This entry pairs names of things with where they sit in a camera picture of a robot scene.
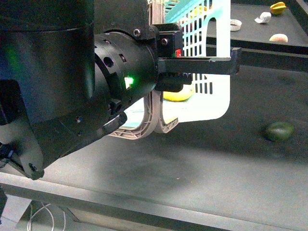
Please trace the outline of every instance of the black table surface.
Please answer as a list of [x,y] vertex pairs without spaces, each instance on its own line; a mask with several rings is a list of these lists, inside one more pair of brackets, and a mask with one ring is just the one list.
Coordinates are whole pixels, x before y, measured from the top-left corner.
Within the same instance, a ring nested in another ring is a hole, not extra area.
[[[239,31],[231,32],[231,38],[270,43],[270,37],[274,34],[285,34],[288,37],[288,45],[308,45],[307,34],[289,9],[286,9],[281,15],[273,15],[267,24],[255,22],[255,18],[260,17],[263,12],[269,11],[268,6],[232,4],[231,19],[240,20],[242,26]],[[209,22],[208,36],[216,36],[214,23]]]
[[[304,231],[307,118],[307,73],[242,66],[222,118],[138,141],[105,137],[57,160],[42,180]],[[290,140],[264,139],[261,128],[280,120],[295,126]]]

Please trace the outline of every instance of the green avocado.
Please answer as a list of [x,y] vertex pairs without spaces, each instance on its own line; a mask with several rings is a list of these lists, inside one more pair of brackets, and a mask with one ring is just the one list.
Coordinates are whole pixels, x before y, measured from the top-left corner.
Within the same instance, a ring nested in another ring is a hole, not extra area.
[[287,140],[293,132],[294,126],[287,122],[272,123],[265,130],[266,138],[275,142]]

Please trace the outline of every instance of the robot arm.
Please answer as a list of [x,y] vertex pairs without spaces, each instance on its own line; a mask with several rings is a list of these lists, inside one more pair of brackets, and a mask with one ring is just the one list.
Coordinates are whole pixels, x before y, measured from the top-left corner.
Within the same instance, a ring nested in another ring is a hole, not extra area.
[[0,158],[33,180],[121,127],[153,89],[239,70],[240,49],[181,57],[180,25],[149,25],[145,0],[7,0],[0,11]]

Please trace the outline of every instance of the white crumpled paper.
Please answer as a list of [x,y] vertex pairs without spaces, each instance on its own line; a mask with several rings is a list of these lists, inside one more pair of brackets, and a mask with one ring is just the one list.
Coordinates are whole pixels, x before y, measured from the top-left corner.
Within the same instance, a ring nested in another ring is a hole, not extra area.
[[263,12],[259,18],[255,19],[255,22],[257,23],[268,23],[271,19],[271,13],[270,12]]

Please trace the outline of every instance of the green led light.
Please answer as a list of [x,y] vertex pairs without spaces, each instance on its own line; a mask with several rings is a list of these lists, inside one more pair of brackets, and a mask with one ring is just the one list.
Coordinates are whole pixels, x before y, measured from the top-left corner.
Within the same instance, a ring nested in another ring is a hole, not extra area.
[[125,81],[126,89],[130,88],[131,85],[134,84],[134,78],[129,77],[129,76],[125,77],[124,81]]

